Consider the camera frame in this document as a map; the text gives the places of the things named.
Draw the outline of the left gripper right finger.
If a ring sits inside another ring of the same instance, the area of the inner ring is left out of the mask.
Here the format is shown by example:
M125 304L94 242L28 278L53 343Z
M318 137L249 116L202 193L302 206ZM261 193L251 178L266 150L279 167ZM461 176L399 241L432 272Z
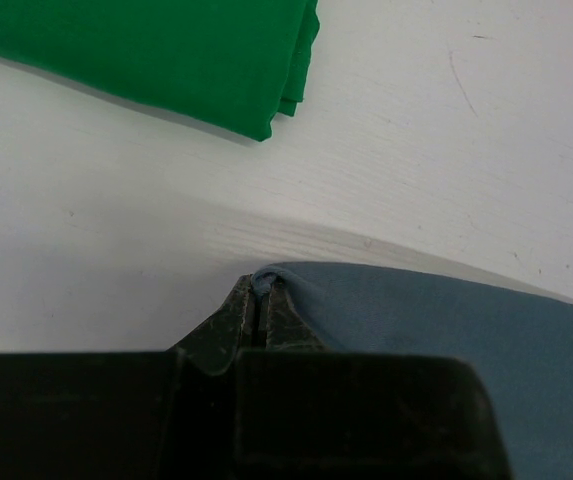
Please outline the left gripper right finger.
M260 345L266 350L326 350L297 313L281 279L274 281L260 306Z

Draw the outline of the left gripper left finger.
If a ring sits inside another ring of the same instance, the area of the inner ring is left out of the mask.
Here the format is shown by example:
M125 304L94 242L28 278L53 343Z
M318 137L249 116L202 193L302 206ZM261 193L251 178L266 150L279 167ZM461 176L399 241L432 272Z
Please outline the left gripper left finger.
M171 347L208 375L221 375L255 336L257 299L251 276L241 276L222 305Z

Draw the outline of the blue t shirt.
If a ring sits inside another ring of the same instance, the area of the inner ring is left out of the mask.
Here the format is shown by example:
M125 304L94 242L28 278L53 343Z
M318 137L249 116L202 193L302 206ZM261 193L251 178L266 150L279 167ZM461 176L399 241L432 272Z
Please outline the blue t shirt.
M299 316L345 351L456 357L489 391L520 479L573 479L573 304L416 271L293 262L257 271L282 282Z

